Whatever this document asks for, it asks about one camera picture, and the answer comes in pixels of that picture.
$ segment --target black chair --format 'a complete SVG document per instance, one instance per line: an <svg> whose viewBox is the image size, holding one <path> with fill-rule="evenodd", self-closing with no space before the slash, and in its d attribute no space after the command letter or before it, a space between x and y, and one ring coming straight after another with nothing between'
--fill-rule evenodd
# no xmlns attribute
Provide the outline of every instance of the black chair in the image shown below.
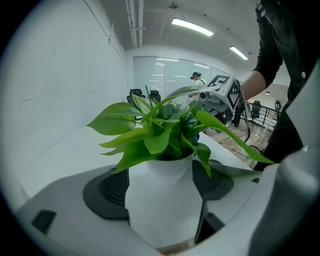
<svg viewBox="0 0 320 256"><path fill-rule="evenodd" d="M132 94L137 95L139 97L145 98L146 96L142 95L142 91L140 89L131 89L129 95L126 97L128 103L132 104L136 109L138 109L134 98L132 98Z"/></svg>
<svg viewBox="0 0 320 256"><path fill-rule="evenodd" d="M151 90L149 96L151 100L155 99L157 102L161 101L161 96L157 90Z"/></svg>
<svg viewBox="0 0 320 256"><path fill-rule="evenodd" d="M255 100L254 103L252 104L252 110L251 110L252 121L255 118L259 118L261 107L262 105L260 104L260 101Z"/></svg>

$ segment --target glass wall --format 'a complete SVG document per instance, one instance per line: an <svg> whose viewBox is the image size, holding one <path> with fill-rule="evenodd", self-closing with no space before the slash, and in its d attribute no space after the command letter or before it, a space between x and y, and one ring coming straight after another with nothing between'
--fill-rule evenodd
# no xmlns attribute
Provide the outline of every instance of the glass wall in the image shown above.
<svg viewBox="0 0 320 256"><path fill-rule="evenodd" d="M146 95L147 85L149 90L159 91L161 100L180 87L194 85L190 79L193 72L200 72L208 83L216 75L228 75L209 65L175 57L134 57L133 72L134 88ZM187 100L188 96L176 99L181 103Z"/></svg>
<svg viewBox="0 0 320 256"><path fill-rule="evenodd" d="M133 58L134 88L140 89L147 96L148 90L158 91L161 99L166 97L165 61L159 57Z"/></svg>

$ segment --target person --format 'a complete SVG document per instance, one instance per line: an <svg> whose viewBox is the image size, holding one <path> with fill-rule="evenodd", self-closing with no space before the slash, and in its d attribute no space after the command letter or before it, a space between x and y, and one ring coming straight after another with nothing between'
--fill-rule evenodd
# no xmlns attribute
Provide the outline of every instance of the person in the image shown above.
<svg viewBox="0 0 320 256"><path fill-rule="evenodd" d="M273 82L279 67L285 63L290 76L288 102L281 111L263 154L275 163L280 163L287 155L303 146L286 110L304 86L319 58L319 35L314 30L319 26L319 2L261 0L255 11L260 50L255 69L242 82L241 87L245 100L256 96ZM254 169L263 171L266 166L258 162Z"/></svg>
<svg viewBox="0 0 320 256"><path fill-rule="evenodd" d="M204 80L203 78L201 78L201 73L199 73L199 72L193 72L190 79L195 81L194 85L196 85L196 86L205 86L207 84L207 81ZM199 94L198 92L190 93L189 98L194 99L195 96L197 96L198 94Z"/></svg>

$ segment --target white flower pot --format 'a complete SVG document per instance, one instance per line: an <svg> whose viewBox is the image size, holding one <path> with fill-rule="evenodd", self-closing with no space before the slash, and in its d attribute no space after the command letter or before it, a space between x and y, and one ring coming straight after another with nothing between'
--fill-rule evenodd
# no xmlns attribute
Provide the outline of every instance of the white flower pot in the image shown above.
<svg viewBox="0 0 320 256"><path fill-rule="evenodd" d="M196 234L202 198L193 182L193 155L142 162L129 169L125 208L130 226L153 248L175 245Z"/></svg>
<svg viewBox="0 0 320 256"><path fill-rule="evenodd" d="M149 176L155 183L174 184L185 174L192 163L194 153L173 161L151 160L147 161L146 166L150 172Z"/></svg>

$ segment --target ceiling light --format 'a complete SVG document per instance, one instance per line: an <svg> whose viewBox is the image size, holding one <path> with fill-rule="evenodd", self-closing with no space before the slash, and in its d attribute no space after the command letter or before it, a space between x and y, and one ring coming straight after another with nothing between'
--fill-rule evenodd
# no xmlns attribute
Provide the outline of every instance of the ceiling light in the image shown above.
<svg viewBox="0 0 320 256"><path fill-rule="evenodd" d="M238 54L242 59L248 60L248 58L241 52L239 51L236 47L230 46L230 50L234 51L236 54Z"/></svg>
<svg viewBox="0 0 320 256"><path fill-rule="evenodd" d="M194 63L193 65L201 67L201 68L205 68L205 69L210 69L211 68L210 66L205 66L205 65L202 65L202 64L199 64L199 63Z"/></svg>
<svg viewBox="0 0 320 256"><path fill-rule="evenodd" d="M185 28L188 28L188 29L191 29L191 30L195 30L195 31L198 31L202 34L205 34L209 37L211 37L214 33L212 33L211 31L203 28L203 27L200 27L196 24L193 24L193 23L190 23L190 22L187 22L185 20L181 20L181 19L177 19L177 18L174 18L173 21L172 21L172 24L173 25L178 25L178 26L181 26L181 27L185 27Z"/></svg>
<svg viewBox="0 0 320 256"><path fill-rule="evenodd" d="M165 62L178 62L177 58L156 58L157 61L165 61Z"/></svg>

